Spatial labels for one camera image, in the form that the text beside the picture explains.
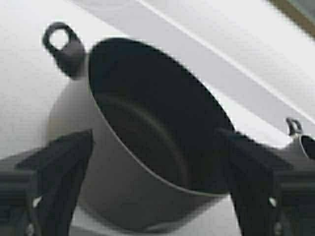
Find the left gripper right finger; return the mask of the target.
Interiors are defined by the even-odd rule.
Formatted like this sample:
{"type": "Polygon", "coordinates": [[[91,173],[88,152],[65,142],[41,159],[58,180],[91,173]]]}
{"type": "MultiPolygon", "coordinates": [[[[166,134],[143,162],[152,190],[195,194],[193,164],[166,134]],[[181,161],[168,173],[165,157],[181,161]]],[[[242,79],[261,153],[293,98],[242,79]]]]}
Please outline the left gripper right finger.
{"type": "Polygon", "coordinates": [[[293,167],[240,132],[217,129],[223,176],[243,236],[283,236],[285,219],[276,173],[293,167]]]}

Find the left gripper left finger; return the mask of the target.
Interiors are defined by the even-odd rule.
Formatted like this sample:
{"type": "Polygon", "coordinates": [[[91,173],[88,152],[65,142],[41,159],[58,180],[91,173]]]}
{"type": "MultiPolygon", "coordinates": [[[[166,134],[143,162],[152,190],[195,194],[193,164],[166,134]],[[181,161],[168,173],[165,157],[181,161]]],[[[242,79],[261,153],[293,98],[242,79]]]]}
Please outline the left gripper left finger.
{"type": "Polygon", "coordinates": [[[34,174],[30,225],[36,236],[67,236],[94,149],[90,129],[60,136],[15,168],[34,174]]]}

